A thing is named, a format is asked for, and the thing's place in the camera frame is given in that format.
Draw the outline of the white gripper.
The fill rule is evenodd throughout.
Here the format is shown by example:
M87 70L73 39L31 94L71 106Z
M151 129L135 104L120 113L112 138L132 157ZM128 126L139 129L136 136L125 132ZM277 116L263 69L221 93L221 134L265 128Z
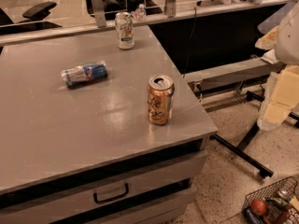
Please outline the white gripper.
M276 57L285 64L299 64L299 4L255 43L258 49L275 47ZM265 86L265 97L257 120L264 131L276 129L299 104L299 67L286 67L281 73L271 73Z

